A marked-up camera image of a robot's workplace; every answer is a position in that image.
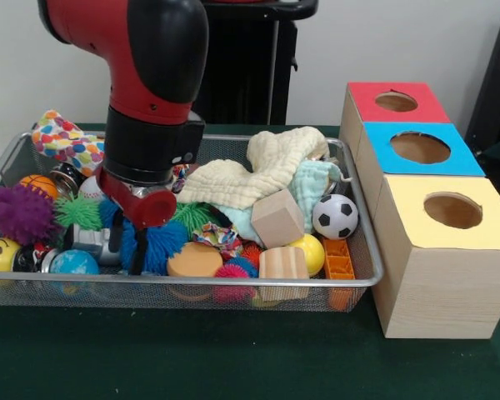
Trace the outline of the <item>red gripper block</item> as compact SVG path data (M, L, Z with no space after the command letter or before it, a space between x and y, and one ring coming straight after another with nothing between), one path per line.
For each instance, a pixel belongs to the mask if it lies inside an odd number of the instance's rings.
M113 214L108 249L118 253L122 242L124 216L135 226L144 228L135 233L136 249L128 273L141 275L148 251L148 230L169 221L176 211L177 201L171 190L164 186L140 187L122 182L103 167L95 170L98 186L122 210Z

